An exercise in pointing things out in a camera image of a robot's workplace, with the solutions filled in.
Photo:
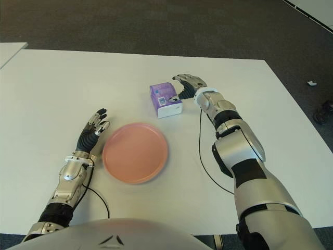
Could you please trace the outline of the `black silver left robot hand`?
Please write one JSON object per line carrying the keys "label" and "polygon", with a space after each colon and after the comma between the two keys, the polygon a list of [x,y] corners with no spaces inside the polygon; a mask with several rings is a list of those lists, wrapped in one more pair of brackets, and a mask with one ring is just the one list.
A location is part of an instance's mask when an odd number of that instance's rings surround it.
{"label": "black silver left robot hand", "polygon": [[105,120],[107,117],[107,110],[102,108],[96,111],[88,120],[84,129],[82,130],[77,144],[76,151],[90,153],[97,144],[99,137],[110,126],[110,122]]}

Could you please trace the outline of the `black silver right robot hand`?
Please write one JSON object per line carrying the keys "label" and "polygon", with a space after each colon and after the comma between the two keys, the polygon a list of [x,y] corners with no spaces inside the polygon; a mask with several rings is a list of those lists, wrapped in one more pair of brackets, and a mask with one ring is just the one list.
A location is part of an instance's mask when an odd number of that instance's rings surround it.
{"label": "black silver right robot hand", "polygon": [[172,103],[193,98],[199,88],[207,87],[207,84],[201,78],[190,74],[178,74],[172,79],[178,81],[184,87],[179,94],[169,98],[169,102]]}

